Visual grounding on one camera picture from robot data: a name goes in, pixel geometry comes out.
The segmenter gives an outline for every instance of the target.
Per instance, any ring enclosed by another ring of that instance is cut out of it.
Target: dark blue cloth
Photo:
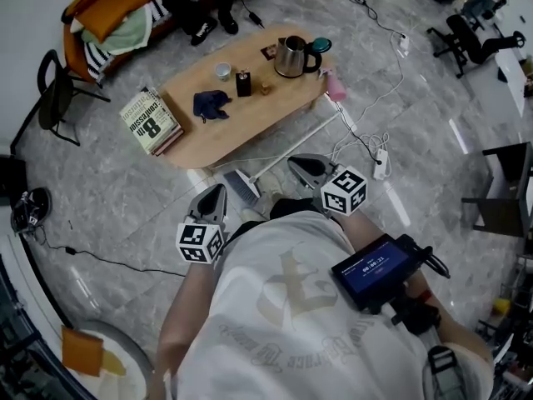
[[[215,120],[216,118],[229,118],[224,110],[220,107],[230,103],[232,99],[226,95],[222,90],[211,90],[194,94],[192,101],[192,111],[195,116],[207,120]]]

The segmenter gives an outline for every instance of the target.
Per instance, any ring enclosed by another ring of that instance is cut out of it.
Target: wooden coffee table
[[[209,166],[326,91],[325,78],[319,79],[316,72],[284,78],[274,70],[274,60],[267,61],[263,56],[262,48],[291,35],[308,42],[314,39],[294,25],[267,27],[203,57],[163,85],[160,94],[185,131],[165,152],[172,164],[190,169]],[[328,56],[322,56],[322,66],[330,67]],[[218,63],[232,65],[227,82],[215,75]],[[242,69],[252,75],[250,97],[237,96],[235,73]],[[262,83],[271,85],[266,96],[261,94]],[[194,94],[209,90],[222,90],[233,99],[223,107],[230,116],[228,119],[207,120],[204,124],[201,117],[192,113]]]

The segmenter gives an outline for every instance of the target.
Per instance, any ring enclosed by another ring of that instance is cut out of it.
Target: gray tiled floor
[[[457,318],[473,325],[489,309],[509,271],[516,240],[469,229],[472,215],[461,197],[478,193],[487,175],[480,150],[533,138],[531,110],[518,126],[491,126],[479,103],[456,79],[449,59],[432,57],[424,31],[442,26],[445,7],[431,0],[368,0],[383,24],[405,31],[411,51],[401,57],[404,82],[384,97],[357,124],[359,134],[390,134],[393,171],[386,182],[371,179],[373,164],[362,147],[343,151],[339,161],[369,177],[365,212],[392,235],[409,233],[431,244],[450,266],[447,282],[429,274],[436,294]],[[348,0],[247,0],[266,25],[297,23],[318,36],[331,38],[331,53],[348,89],[343,103],[353,119],[367,105],[397,84],[400,73],[390,35]],[[233,9],[241,32],[253,33],[242,5]],[[41,131],[35,121],[18,148],[27,160],[31,187],[52,191],[54,210],[46,223],[51,244],[69,244],[131,265],[184,272],[174,247],[177,224],[196,191],[222,181],[222,173],[241,168],[255,173],[266,161],[231,163],[214,171],[173,168],[164,158],[143,154],[118,111],[144,85],[158,87],[201,56],[234,40],[218,28],[200,47],[190,47],[176,31],[140,52],[108,79],[109,104],[77,97],[68,117],[77,121],[80,148]],[[333,114],[322,99],[304,108],[228,156],[225,162],[277,155],[305,132]],[[451,129],[455,124],[466,150]],[[346,136],[340,119],[296,152],[330,153]],[[281,184],[292,197],[307,192],[287,173],[284,162],[261,178],[268,192]],[[241,223],[242,205],[230,191],[228,227]],[[392,206],[399,199],[400,214]],[[268,194],[257,204],[266,211]],[[53,294],[74,320],[101,318],[121,328],[153,355],[162,319],[181,280],[159,273],[137,273],[96,262],[87,255],[71,257],[32,242],[39,267]]]

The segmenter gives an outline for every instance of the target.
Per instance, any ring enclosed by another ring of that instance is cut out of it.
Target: electric kettle
[[[309,55],[315,58],[315,65],[308,66]],[[280,38],[277,42],[276,72],[286,78],[300,77],[303,73],[314,73],[322,64],[322,55],[312,48],[312,43],[298,36]]]

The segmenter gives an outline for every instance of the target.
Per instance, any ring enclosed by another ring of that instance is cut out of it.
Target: black kettle handle
[[[306,49],[304,51],[306,54],[305,64],[303,67],[304,73],[314,73],[315,71],[318,71],[318,68],[320,68],[320,66],[322,65],[322,55],[318,52],[311,50],[311,46],[311,43],[307,44]],[[307,63],[309,62],[309,55],[315,57],[315,65],[313,67],[307,66]]]

